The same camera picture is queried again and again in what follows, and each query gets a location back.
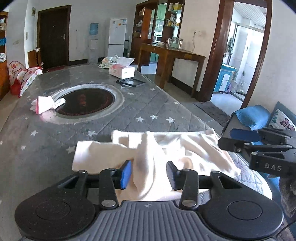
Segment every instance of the red doormat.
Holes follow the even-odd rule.
[[[61,69],[64,69],[65,66],[58,66],[58,67],[54,67],[54,68],[50,68],[50,69],[47,69],[46,72],[53,72],[53,71],[56,71],[56,70],[61,70]]]

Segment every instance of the blue bathroom cabinet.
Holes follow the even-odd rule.
[[[229,85],[229,83],[231,82],[233,73],[236,71],[237,69],[226,65],[226,64],[222,64],[221,69],[220,69],[220,73],[216,82],[216,86],[214,88],[214,92],[224,92],[227,89],[227,86]]]

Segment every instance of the cream cloth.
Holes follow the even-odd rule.
[[[177,200],[181,191],[171,190],[166,163],[178,169],[189,168],[199,175],[217,170],[235,177],[240,175],[227,151],[218,147],[213,129],[201,132],[121,132],[113,131],[112,143],[80,141],[73,160],[73,171],[97,174],[108,168],[119,168],[132,161],[132,176],[125,190],[116,190],[118,201]]]

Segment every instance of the white refrigerator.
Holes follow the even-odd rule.
[[[126,37],[126,19],[110,19],[107,32],[106,57],[123,57],[124,41]]]

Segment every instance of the ceiling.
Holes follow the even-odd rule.
[[[251,19],[255,25],[265,27],[266,8],[241,2],[234,2],[234,9],[243,18]]]

